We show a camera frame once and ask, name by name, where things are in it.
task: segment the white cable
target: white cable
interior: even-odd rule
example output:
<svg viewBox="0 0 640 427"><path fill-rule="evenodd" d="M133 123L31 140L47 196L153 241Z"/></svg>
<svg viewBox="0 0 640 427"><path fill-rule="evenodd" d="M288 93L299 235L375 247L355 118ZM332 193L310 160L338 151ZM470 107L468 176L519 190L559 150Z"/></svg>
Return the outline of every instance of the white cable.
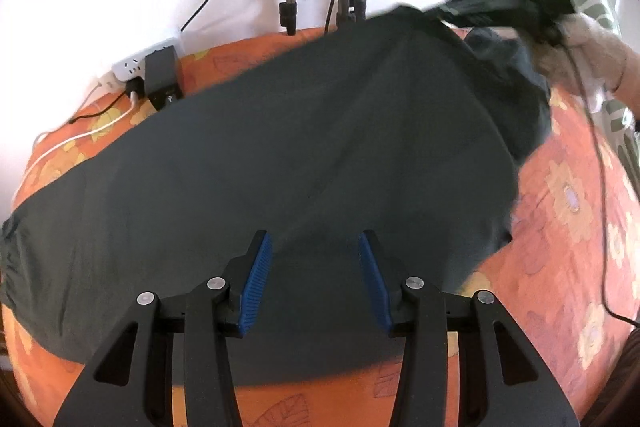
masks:
<svg viewBox="0 0 640 427"><path fill-rule="evenodd" d="M89 98L91 98L91 95L95 92L96 89L98 89L100 87L100 84L98 82L96 82L95 86L93 87L93 89L91 91L89 91L89 94L84 97L84 100L82 100L82 103L78 106L78 108L74 111L73 115L71 115L71 118L73 118L78 111L82 110L82 108L84 108L84 104L87 103L87 101L89 100ZM62 129L66 124L69 123L69 120L71 120L71 118L67 118L65 121L63 121L63 123L61 123L59 126L57 126L54 129L50 129L48 131L43 131L40 134L38 134L35 138L35 140L33 141L33 145L31 146L31 150L33 151L36 148L36 145L38 143L40 143L45 136L47 136L47 134L51 134L52 132L55 132L59 129Z"/></svg>
<svg viewBox="0 0 640 427"><path fill-rule="evenodd" d="M91 136L92 134L96 134L99 133L101 131L104 131L105 129L107 129L108 127L111 127L112 125L117 124L120 120L122 120L123 118L125 118L129 113L131 113L131 111L133 111L136 108L136 104L138 103L138 94L134 91L131 93L130 96L130 100L131 100L131 106L129 107L129 109L124 112L123 114L121 114L119 117L117 117L115 120L110 121L109 123L103 125L102 127L98 127L98 129L94 129L92 131L88 131L82 134L79 134L77 136L72 136L71 138L67 138L66 140L60 142L58 145L56 145L55 147L52 147L51 149L49 149L46 153L41 154L38 159L36 159L36 161L34 161L31 166L27 169L27 172L24 173L24 176L22 177L22 179L20 180L20 183L18 184L18 188L16 188L15 192L14 192L14 197L11 198L11 204L12 206L15 203L15 198L18 195L18 192L20 192L20 189L22 188L22 184L25 182L25 180L27 179L27 177L29 176L29 174L31 174L31 171L33 171L33 169L35 168L35 166L41 162L41 160L45 157L48 156L49 154L51 154L53 151L56 151L58 149L60 149L61 147L65 146L66 144L68 144L69 142L72 142L73 140L78 140L80 138L85 138L87 136Z"/></svg>

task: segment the white power strip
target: white power strip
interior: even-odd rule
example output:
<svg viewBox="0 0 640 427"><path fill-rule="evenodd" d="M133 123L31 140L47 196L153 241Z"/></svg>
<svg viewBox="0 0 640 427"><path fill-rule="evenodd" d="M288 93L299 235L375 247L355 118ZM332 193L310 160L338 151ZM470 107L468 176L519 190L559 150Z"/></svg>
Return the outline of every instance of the white power strip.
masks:
<svg viewBox="0 0 640 427"><path fill-rule="evenodd" d="M178 58L184 57L184 49L182 47L182 41L180 40L180 32L176 30L173 35L167 37L165 40L156 42L144 48L129 57L123 58L117 61L112 67L111 71L118 82L127 82L132 78L140 76L145 78L145 57L153 52L164 50L169 46L175 48Z"/></svg>

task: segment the black power adapter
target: black power adapter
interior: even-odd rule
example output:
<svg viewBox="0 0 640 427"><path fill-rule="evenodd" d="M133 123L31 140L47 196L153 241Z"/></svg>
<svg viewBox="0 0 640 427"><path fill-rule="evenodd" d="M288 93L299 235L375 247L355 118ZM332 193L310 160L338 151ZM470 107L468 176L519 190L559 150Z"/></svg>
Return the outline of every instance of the black power adapter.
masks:
<svg viewBox="0 0 640 427"><path fill-rule="evenodd" d="M180 60L173 46L145 57L145 94L156 111L183 98L181 79Z"/></svg>

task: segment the black clamp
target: black clamp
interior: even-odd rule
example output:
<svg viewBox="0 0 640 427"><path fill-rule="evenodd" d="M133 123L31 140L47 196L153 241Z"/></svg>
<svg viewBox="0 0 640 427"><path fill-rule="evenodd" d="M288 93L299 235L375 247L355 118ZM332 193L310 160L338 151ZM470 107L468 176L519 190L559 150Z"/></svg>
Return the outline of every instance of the black clamp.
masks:
<svg viewBox="0 0 640 427"><path fill-rule="evenodd" d="M349 10L346 14L338 12L336 22L338 26L344 23L360 22L367 18L367 0L349 0Z"/></svg>
<svg viewBox="0 0 640 427"><path fill-rule="evenodd" d="M184 333L184 392L191 427L242 427L226 337L255 321L271 266L271 239L188 294L141 293L71 388L54 427L172 427L173 334Z"/></svg>
<svg viewBox="0 0 640 427"><path fill-rule="evenodd" d="M278 5L280 9L280 26L287 29L287 35L296 34L298 26L298 3L296 0L286 0Z"/></svg>
<svg viewBox="0 0 640 427"><path fill-rule="evenodd" d="M574 411L535 347L497 297L441 293L360 236L360 265L374 315L406 337L390 427L444 425L447 331L460 346L460 427L578 427Z"/></svg>

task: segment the blue gripper pad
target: blue gripper pad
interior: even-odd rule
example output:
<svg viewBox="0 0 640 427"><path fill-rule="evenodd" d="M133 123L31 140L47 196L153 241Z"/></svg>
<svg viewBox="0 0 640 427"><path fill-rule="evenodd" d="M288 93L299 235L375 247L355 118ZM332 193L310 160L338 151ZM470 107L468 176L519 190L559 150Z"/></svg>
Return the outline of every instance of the blue gripper pad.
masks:
<svg viewBox="0 0 640 427"><path fill-rule="evenodd" d="M260 301L262 300L262 293L267 283L270 267L271 236L266 233L262 238L260 249L255 256L254 265L249 272L249 277L247 277L241 294L238 329L242 336L254 325L255 319L258 316L258 308L260 307Z"/></svg>
<svg viewBox="0 0 640 427"><path fill-rule="evenodd" d="M369 292L373 314L376 316L380 327L382 327L386 333L390 333L392 321L389 308L389 293L382 278L382 273L380 273L378 263L373 256L371 245L364 233L360 234L358 249L360 252L360 267L362 268L364 282Z"/></svg>

